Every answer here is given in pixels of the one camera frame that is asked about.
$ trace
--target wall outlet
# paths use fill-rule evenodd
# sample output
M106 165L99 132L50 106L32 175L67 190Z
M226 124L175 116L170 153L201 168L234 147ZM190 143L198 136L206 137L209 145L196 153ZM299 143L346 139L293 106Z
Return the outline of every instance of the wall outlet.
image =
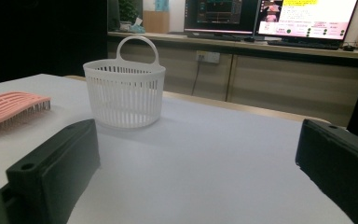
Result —
M203 56L202 61L206 63L219 63L220 62L220 53L209 52L203 50L197 50L196 60L200 59L200 56Z

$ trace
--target computer monitor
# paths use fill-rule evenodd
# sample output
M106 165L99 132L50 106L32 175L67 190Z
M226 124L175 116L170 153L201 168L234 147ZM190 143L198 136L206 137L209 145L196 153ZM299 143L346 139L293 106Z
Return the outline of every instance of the computer monitor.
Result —
M258 0L186 0L185 33L252 36Z
M260 0L255 34L342 43L357 0Z

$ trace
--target white surface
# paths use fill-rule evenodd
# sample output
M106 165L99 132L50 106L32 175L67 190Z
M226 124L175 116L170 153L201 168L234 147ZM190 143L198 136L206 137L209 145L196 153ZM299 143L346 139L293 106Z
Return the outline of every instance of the white surface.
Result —
M30 129L0 137L1 169L66 123L90 116L85 82L37 76L10 85L53 100ZM351 223L296 166L300 122L163 98L151 126L97 129L102 168L70 224Z

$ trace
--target white plastic basket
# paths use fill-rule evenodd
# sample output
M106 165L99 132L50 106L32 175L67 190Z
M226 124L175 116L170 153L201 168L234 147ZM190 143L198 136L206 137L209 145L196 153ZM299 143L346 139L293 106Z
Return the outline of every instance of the white plastic basket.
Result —
M140 39L155 52L153 63L123 60L121 47L130 39ZM139 128L155 122L161 114L165 67L159 65L156 46L144 36L124 38L115 59L83 65L89 102L94 118L117 128Z

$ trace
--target pink object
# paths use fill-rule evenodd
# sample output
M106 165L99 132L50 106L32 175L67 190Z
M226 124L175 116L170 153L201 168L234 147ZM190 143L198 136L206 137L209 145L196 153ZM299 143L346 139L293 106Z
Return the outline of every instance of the pink object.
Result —
M50 97L23 91L0 94L0 130L42 110L50 109Z

